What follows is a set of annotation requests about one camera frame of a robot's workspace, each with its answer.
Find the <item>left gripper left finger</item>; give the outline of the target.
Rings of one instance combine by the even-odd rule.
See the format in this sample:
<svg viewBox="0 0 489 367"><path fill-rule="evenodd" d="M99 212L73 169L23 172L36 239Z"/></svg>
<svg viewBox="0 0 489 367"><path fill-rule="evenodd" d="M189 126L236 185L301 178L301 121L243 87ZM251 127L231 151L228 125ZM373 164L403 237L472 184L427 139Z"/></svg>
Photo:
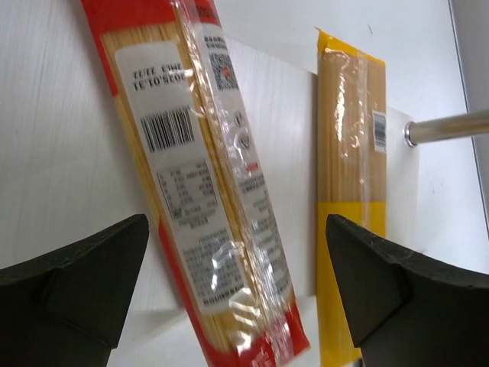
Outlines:
<svg viewBox="0 0 489 367"><path fill-rule="evenodd" d="M121 339L147 248L133 215L1 270L3 366L105 366Z"/></svg>

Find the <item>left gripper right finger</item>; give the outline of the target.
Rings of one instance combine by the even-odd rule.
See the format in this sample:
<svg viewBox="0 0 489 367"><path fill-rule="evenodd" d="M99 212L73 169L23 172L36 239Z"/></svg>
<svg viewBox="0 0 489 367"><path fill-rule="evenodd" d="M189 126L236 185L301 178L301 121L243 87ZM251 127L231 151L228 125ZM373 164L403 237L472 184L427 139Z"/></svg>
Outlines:
<svg viewBox="0 0 489 367"><path fill-rule="evenodd" d="M488 276L384 239L339 214L325 237L366 366L486 366Z"/></svg>

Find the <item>yellow spaghetti bag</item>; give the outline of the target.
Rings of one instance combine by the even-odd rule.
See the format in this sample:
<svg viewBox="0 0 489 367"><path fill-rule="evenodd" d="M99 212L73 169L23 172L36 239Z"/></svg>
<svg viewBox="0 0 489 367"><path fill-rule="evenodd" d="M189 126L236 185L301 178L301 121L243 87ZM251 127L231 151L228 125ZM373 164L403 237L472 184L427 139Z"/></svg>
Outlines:
<svg viewBox="0 0 489 367"><path fill-rule="evenodd" d="M361 358L343 310L326 220L339 214L378 235L386 233L386 64L319 31L317 41L316 306L322 366Z"/></svg>

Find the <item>red spaghetti bag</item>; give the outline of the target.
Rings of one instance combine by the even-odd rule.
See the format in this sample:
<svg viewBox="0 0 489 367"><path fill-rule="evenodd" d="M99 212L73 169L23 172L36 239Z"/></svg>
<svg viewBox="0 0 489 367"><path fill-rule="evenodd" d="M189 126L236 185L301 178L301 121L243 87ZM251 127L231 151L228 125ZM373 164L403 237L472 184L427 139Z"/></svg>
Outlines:
<svg viewBox="0 0 489 367"><path fill-rule="evenodd" d="M159 237L210 366L309 347L211 1L85 1Z"/></svg>

